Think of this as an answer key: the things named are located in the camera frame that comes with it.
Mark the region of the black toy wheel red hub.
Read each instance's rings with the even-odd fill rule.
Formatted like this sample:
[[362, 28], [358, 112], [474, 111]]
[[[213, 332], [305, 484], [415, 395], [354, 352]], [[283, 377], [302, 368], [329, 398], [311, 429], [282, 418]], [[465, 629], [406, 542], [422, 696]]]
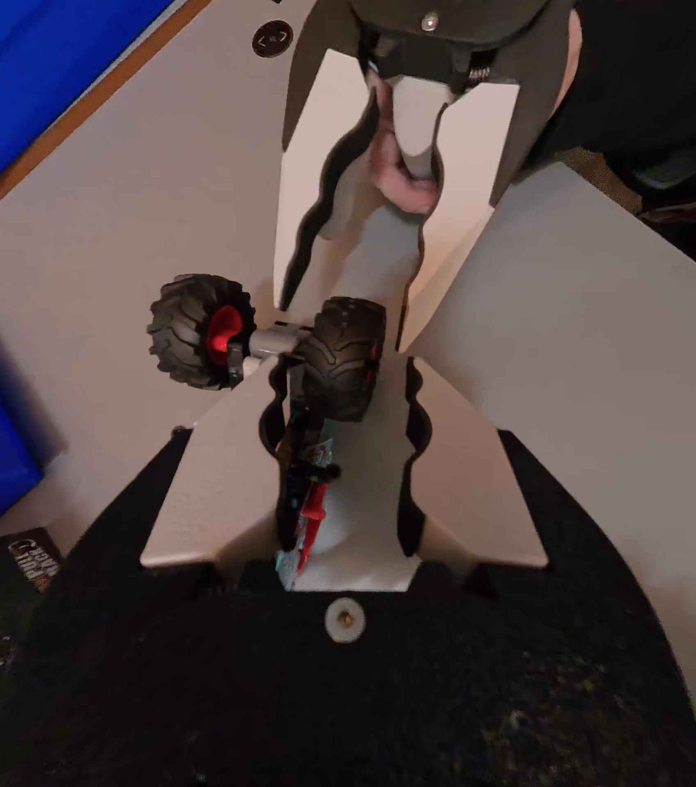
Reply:
[[386, 340], [386, 310], [371, 300], [323, 302], [298, 346], [304, 404], [315, 416], [360, 422], [372, 401]]
[[147, 333], [157, 368], [196, 389], [231, 384], [228, 345], [249, 354], [255, 309], [242, 285], [221, 276], [188, 274], [164, 285], [152, 303]]

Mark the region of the person's right hand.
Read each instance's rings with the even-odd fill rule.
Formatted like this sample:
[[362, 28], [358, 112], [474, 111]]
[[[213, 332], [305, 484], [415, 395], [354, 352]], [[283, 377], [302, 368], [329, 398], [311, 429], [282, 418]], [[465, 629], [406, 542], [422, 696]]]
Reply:
[[404, 164], [393, 130], [381, 127], [370, 148], [372, 182], [400, 210], [425, 215], [435, 206], [438, 186], [432, 180], [416, 180]]

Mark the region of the person's right forearm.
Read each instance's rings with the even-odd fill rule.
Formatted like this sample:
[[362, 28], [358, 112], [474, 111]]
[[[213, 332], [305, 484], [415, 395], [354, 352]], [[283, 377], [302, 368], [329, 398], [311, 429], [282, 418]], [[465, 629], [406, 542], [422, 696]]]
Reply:
[[634, 156], [696, 144], [696, 2], [576, 3], [575, 77], [527, 160], [580, 147]]

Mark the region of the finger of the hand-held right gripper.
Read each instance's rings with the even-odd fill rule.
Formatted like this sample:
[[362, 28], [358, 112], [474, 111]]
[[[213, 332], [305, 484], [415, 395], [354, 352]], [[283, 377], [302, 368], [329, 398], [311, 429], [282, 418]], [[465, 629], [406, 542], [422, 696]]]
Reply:
[[379, 121], [360, 63], [328, 49], [283, 152], [274, 241], [274, 305], [286, 311], [333, 216], [338, 184], [369, 147]]
[[520, 88], [484, 83], [441, 110], [433, 153], [438, 200], [420, 229], [420, 264], [404, 298], [398, 352], [428, 325], [488, 224]]

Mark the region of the grey toy axle block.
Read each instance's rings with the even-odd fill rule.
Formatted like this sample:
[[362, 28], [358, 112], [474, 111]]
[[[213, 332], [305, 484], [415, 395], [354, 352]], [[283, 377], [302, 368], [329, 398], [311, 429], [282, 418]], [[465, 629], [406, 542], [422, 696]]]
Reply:
[[267, 359], [292, 359], [301, 362], [300, 346], [312, 328], [295, 323], [274, 322], [268, 329], [255, 329], [245, 337], [227, 342], [229, 384], [235, 387], [252, 375]]

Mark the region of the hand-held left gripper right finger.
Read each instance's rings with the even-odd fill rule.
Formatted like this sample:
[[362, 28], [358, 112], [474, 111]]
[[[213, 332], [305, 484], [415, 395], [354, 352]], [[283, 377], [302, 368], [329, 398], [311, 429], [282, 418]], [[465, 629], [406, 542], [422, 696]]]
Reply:
[[479, 565], [541, 570], [544, 546], [497, 429], [423, 359], [409, 358], [397, 538], [460, 579]]

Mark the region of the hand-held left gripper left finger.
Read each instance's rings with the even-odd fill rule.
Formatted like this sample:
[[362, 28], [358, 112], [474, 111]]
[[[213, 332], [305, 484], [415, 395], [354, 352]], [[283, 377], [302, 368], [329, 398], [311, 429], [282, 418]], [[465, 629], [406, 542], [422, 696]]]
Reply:
[[144, 569], [206, 564], [234, 585], [247, 563], [274, 556], [286, 395], [285, 360], [270, 357], [195, 424], [141, 554]]

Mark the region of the black round desk grommet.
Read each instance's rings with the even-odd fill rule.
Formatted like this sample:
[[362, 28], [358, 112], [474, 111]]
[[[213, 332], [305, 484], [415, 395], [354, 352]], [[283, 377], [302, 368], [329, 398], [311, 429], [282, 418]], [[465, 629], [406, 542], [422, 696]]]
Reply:
[[274, 58], [284, 54], [293, 40], [294, 31], [288, 22], [279, 19], [270, 20], [255, 31], [252, 47], [257, 56]]

